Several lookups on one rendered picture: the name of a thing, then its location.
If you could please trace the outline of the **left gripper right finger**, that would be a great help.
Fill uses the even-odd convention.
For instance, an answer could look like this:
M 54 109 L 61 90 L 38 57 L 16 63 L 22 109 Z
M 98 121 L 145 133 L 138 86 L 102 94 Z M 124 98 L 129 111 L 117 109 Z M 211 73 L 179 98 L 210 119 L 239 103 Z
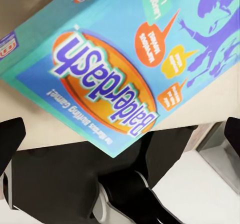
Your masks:
M 228 117 L 224 135 L 240 157 L 240 119 Z

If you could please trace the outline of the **board game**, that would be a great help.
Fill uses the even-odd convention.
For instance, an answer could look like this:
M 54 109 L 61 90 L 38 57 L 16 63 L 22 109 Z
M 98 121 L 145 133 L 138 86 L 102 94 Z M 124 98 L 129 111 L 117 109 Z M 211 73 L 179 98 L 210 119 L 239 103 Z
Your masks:
M 240 0 L 53 0 L 0 80 L 117 157 L 240 61 Z

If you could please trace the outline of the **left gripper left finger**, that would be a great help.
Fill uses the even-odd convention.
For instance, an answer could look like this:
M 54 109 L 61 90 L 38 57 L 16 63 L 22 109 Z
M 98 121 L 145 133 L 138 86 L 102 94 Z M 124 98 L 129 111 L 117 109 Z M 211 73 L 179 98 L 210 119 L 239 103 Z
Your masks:
M 0 122 L 0 177 L 26 137 L 26 128 L 21 117 Z

